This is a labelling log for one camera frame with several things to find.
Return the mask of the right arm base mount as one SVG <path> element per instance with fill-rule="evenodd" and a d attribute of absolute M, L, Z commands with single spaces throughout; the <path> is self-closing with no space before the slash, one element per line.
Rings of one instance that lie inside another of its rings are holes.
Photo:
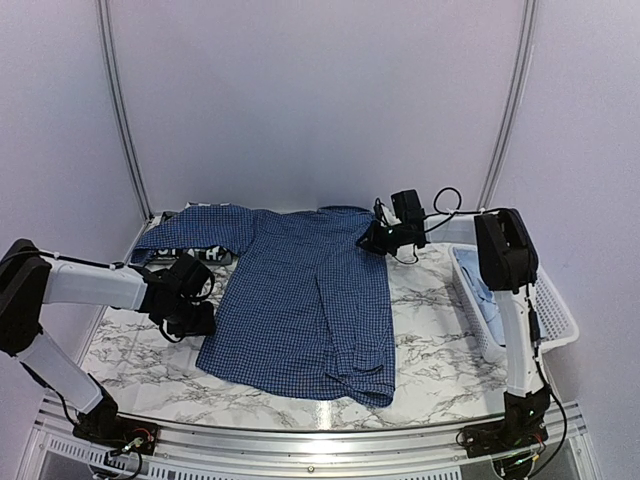
<path fill-rule="evenodd" d="M 520 397 L 505 392 L 504 418 L 463 427 L 456 443 L 469 458 L 539 445 L 548 439 L 544 416 L 551 398 L 546 389 Z"/>

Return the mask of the blue checked long sleeve shirt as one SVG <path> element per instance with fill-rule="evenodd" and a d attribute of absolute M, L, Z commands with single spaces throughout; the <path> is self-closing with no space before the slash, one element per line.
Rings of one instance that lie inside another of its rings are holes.
<path fill-rule="evenodd" d="M 191 206 L 145 233 L 132 261 L 171 248 L 236 257 L 200 370 L 274 395 L 383 408 L 395 391 L 387 265 L 358 246 L 373 218 L 349 206 L 288 214 Z"/>

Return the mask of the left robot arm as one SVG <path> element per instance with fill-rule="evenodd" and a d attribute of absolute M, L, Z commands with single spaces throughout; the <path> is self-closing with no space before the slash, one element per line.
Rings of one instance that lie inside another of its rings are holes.
<path fill-rule="evenodd" d="M 203 293 L 213 282 L 212 272 L 189 254 L 168 269 L 151 271 L 44 252 L 18 239 L 1 259 L 1 350 L 76 409 L 76 430 L 116 445 L 127 432 L 116 401 L 45 331 L 43 306 L 98 305 L 142 313 L 169 341 L 179 342 L 214 333 L 214 307 Z"/>

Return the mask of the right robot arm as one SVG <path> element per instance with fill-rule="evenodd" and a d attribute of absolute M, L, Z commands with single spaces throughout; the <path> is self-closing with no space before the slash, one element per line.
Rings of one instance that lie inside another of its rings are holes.
<path fill-rule="evenodd" d="M 537 326 L 538 256 L 515 209 L 487 210 L 475 216 L 473 224 L 479 271 L 494 294 L 505 335 L 506 418 L 497 423 L 495 438 L 515 448 L 533 433 L 534 422 L 541 421 L 554 399 L 544 375 Z M 444 414 L 461 398 L 476 394 L 468 378 L 478 384 L 487 379 L 477 365 L 479 356 L 460 349 L 469 343 L 465 331 L 440 330 L 440 315 L 455 314 L 452 278 L 451 273 L 412 263 L 387 279 L 393 320 L 375 350 L 391 361 L 384 370 L 392 377 L 393 391 L 406 401 L 398 408 L 404 418 L 413 417 L 416 408 L 422 408 L 423 419 Z"/>

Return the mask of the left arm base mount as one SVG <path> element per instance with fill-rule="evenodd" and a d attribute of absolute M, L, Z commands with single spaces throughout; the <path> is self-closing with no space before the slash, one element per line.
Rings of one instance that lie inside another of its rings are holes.
<path fill-rule="evenodd" d="M 123 417 L 117 403 L 107 395 L 87 413 L 78 411 L 73 435 L 110 447 L 114 455 L 140 453 L 152 455 L 156 448 L 159 426 L 144 420 Z"/>

